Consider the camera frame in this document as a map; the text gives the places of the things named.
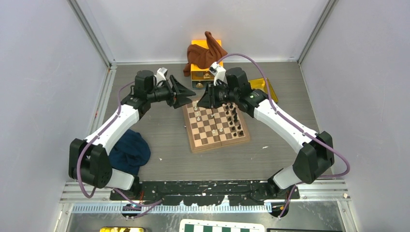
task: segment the chessboard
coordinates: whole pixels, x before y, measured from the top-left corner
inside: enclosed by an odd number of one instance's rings
[[[234,103],[217,109],[197,107],[198,101],[182,107],[192,152],[234,145],[250,140],[242,112]]]

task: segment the navy blue towel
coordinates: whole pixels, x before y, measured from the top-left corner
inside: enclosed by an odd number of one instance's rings
[[[140,167],[151,157],[151,151],[140,133],[127,130],[114,145],[108,157],[113,168],[138,175]]]

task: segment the green and white checkered board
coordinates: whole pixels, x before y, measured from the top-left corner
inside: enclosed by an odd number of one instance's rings
[[[261,224],[183,219],[179,232],[264,232]]]

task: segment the dark chessboard square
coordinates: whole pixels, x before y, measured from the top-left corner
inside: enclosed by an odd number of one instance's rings
[[[201,139],[202,145],[208,144],[208,139]]]

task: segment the back wall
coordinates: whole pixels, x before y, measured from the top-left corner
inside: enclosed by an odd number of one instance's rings
[[[326,3],[79,0],[117,62],[186,61],[190,41],[204,39],[206,30],[222,39],[228,52],[244,53],[257,61],[298,60]]]

